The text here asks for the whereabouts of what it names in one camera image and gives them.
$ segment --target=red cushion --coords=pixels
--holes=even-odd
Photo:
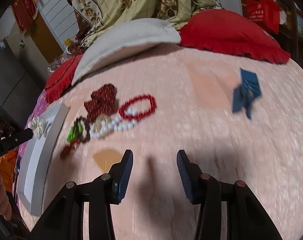
[[[83,54],[78,54],[59,66],[48,78],[45,86],[46,102],[48,104],[60,98],[74,78],[76,68]]]
[[[203,10],[180,30],[183,47],[287,63],[290,54],[260,26],[227,10]]]

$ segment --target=white box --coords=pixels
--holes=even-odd
[[[43,135],[38,140],[32,138],[28,142],[21,160],[17,194],[31,215],[41,216],[42,214],[44,186],[49,161],[68,111],[69,108],[64,104],[57,104],[41,115],[52,125],[48,129],[47,136]]]

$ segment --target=white cushion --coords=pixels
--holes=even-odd
[[[171,23],[143,18],[110,28],[84,53],[72,81],[118,60],[133,56],[160,43],[180,43],[181,38]]]

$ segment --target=sticker on refrigerator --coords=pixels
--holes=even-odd
[[[6,46],[5,46],[5,44],[4,44],[3,41],[0,42],[0,47],[1,47],[2,49],[6,48]]]

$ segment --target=red bead bracelet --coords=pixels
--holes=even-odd
[[[125,110],[133,103],[143,100],[143,99],[149,99],[149,103],[150,103],[150,109],[147,110],[144,113],[138,113],[136,115],[130,115],[130,114],[125,114]],[[151,113],[155,112],[155,109],[157,108],[156,106],[156,100],[152,95],[141,95],[141,96],[136,96],[132,99],[130,99],[129,101],[127,101],[125,104],[123,104],[120,109],[119,109],[119,114],[123,119],[136,119],[136,120],[140,120],[148,115],[150,115]]]

